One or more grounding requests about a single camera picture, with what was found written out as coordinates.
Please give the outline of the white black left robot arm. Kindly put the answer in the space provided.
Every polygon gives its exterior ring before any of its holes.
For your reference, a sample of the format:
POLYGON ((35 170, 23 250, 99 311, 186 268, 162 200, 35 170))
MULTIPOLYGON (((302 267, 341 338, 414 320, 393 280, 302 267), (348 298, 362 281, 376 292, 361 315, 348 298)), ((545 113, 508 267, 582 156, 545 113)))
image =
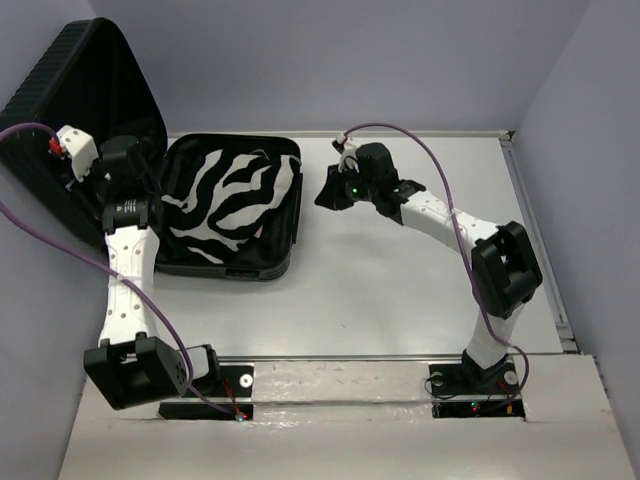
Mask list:
POLYGON ((215 392, 221 368, 213 348, 186 347, 152 300, 163 205, 146 146, 133 135, 113 137, 100 146, 94 172, 105 189, 109 283, 98 345, 84 353, 86 374, 115 410, 215 392))

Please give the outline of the black ribbed hard suitcase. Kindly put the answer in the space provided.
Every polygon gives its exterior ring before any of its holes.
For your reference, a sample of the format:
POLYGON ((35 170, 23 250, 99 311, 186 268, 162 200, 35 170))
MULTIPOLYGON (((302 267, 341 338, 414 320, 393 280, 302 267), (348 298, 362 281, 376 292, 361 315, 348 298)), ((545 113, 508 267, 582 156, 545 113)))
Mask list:
POLYGON ((1 143, 2 164, 77 239, 104 252, 101 225, 104 200, 90 175, 76 181, 70 160, 55 155, 49 140, 70 125, 90 134, 98 153, 112 137, 133 135, 149 148, 150 166, 161 187, 177 178, 181 167, 217 149, 270 156, 291 154, 300 173, 284 203, 231 262, 214 265, 182 248, 168 230, 164 207, 156 267, 191 277, 269 281, 288 269, 296 241, 302 191, 302 155, 298 144, 277 136, 194 133, 170 139, 164 119, 136 58, 119 27, 96 18, 67 24, 11 97, 1 125, 21 126, 1 143))

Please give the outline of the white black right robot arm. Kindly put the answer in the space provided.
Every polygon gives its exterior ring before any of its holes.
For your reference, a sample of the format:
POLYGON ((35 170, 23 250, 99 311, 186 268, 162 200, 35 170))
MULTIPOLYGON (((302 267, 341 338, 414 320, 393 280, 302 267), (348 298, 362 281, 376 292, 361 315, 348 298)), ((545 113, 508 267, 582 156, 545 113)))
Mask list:
POLYGON ((525 227, 515 221, 499 225, 481 220, 424 185, 400 178, 382 143, 358 145, 340 136, 332 145, 340 160, 328 167, 317 206, 343 211, 368 202, 381 216, 461 256, 478 318, 460 362, 433 367, 425 383, 438 400, 489 394, 507 371, 518 317, 543 280, 525 227))

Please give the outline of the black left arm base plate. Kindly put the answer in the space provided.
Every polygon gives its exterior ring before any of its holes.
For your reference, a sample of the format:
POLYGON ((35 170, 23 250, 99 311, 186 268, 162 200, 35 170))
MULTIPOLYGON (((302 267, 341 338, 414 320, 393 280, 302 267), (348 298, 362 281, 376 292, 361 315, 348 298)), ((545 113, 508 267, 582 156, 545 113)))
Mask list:
POLYGON ((161 402, 158 416, 164 420, 250 421, 254 417, 254 370, 252 363, 226 362, 221 364, 220 380, 200 378, 194 381, 195 388, 221 410, 187 391, 181 398, 161 402))

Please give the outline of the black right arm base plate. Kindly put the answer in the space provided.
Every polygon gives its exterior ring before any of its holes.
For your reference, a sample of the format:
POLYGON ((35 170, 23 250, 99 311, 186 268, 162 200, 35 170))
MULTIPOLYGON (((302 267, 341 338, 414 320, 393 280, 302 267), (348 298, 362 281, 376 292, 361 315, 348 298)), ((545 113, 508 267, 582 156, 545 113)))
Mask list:
POLYGON ((465 378, 460 363, 431 364, 424 389, 432 399, 435 419, 526 417, 520 382, 512 361, 507 361, 493 376, 481 381, 465 378))

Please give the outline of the black white zebra fleece blanket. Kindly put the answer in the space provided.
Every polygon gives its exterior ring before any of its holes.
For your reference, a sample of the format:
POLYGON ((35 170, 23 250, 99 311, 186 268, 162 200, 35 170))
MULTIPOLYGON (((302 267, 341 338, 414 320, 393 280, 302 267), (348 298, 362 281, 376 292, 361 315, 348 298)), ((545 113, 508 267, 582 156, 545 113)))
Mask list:
POLYGON ((179 245, 214 265, 229 263, 259 236, 300 173, 291 154, 217 149, 181 167, 162 196, 165 222, 179 245))

